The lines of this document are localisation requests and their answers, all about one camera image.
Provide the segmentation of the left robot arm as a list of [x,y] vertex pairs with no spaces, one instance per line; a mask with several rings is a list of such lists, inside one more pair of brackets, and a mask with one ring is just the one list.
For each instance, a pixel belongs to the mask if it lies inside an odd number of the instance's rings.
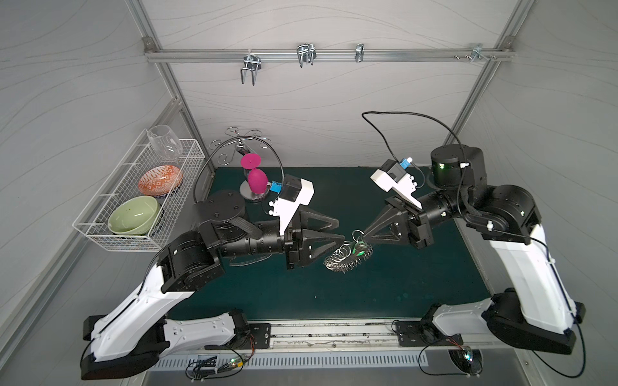
[[84,321],[89,341],[80,359],[81,379],[125,379],[159,359],[193,347],[247,344],[251,328],[241,310],[211,318],[173,320],[168,312],[222,277],[225,258],[283,254],[286,267],[307,267],[341,246],[336,218],[302,204],[291,223],[253,223],[237,191],[218,191],[195,206],[197,226],[163,247],[141,284],[107,315]]

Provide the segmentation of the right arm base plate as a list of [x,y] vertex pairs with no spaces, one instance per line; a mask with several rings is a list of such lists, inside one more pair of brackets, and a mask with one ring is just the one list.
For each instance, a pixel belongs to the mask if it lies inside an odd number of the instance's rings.
[[397,336],[399,347],[423,348],[457,344],[456,340],[443,334],[431,322],[394,320],[390,328]]

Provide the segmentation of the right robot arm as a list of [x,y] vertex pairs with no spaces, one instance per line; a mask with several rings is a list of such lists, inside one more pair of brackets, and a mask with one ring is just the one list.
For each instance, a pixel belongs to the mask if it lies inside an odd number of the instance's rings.
[[423,249],[434,243],[435,228],[460,219],[489,242],[511,282],[510,288],[479,302],[431,307],[415,325],[418,334],[431,343],[452,335],[493,335],[510,347],[571,354],[574,327],[582,322],[585,307],[563,286],[529,191],[490,185],[483,152],[476,147],[434,149],[435,190],[422,197],[415,196],[410,164],[410,159],[388,160],[373,172],[372,181],[389,198],[365,229],[365,241]]

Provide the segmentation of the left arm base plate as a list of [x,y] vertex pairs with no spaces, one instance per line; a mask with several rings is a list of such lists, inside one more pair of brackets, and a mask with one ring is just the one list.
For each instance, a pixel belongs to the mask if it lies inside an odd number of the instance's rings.
[[237,351],[266,350],[270,347],[272,325],[270,323],[229,325],[218,327],[214,331],[218,335],[201,345],[205,350],[223,350],[226,348]]

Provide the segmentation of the green key tag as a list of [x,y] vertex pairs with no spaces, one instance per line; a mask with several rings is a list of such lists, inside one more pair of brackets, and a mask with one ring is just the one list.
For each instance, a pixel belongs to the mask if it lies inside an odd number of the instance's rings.
[[358,242],[354,245],[351,255],[354,257],[363,257],[370,251],[370,246],[364,242]]

